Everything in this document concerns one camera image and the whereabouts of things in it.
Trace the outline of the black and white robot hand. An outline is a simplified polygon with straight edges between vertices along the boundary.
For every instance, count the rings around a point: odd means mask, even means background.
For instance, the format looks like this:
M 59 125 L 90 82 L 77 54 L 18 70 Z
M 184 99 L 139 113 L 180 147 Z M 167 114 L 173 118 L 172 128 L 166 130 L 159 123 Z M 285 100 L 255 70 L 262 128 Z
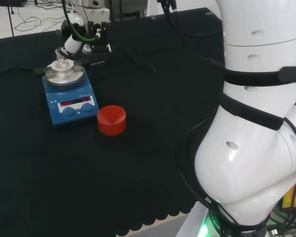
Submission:
M 107 23 L 94 24 L 88 22 L 87 27 L 78 23 L 72 27 L 81 36 L 93 37 L 92 42 L 83 42 L 71 32 L 70 25 L 65 21 L 61 27 L 62 37 L 67 37 L 64 46 L 55 50 L 57 58 L 66 58 L 84 67 L 108 62 L 112 59 L 113 53 L 108 41 Z

